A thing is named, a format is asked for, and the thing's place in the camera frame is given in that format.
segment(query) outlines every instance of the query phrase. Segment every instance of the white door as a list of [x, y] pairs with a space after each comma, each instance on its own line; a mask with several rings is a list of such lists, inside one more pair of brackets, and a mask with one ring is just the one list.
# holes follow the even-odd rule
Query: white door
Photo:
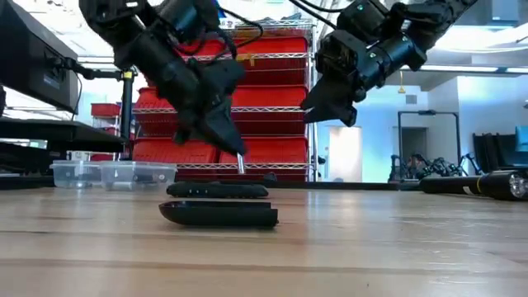
[[360, 127], [330, 127], [328, 181], [363, 181], [363, 143]]

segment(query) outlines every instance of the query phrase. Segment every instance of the black monitor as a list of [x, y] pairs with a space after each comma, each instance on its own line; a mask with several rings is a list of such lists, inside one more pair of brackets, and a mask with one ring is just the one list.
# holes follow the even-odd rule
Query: black monitor
[[77, 59], [77, 54], [12, 0], [0, 0], [0, 42], [0, 84], [76, 112], [77, 77], [49, 67], [46, 60]]

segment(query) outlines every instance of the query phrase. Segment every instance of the wooden tabletop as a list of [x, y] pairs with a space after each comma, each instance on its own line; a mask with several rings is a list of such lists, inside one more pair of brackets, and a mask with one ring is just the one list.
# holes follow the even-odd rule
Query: wooden tabletop
[[527, 296], [528, 204], [271, 191], [273, 231], [184, 228], [163, 193], [0, 191], [1, 296]]

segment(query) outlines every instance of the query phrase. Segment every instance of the desk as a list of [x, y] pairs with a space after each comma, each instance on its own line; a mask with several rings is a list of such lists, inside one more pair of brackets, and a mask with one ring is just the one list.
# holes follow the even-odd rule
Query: desk
[[528, 204], [271, 191], [273, 231], [189, 229], [164, 194], [0, 192], [2, 296], [526, 296]]

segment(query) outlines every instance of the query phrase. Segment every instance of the clear plastic container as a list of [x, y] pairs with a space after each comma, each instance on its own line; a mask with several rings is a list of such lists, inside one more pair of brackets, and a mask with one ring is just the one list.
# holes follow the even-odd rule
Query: clear plastic container
[[176, 165], [165, 163], [101, 163], [102, 185], [108, 191], [165, 191], [176, 172]]
[[101, 185], [100, 163], [87, 161], [53, 161], [55, 186], [68, 189], [84, 189]]

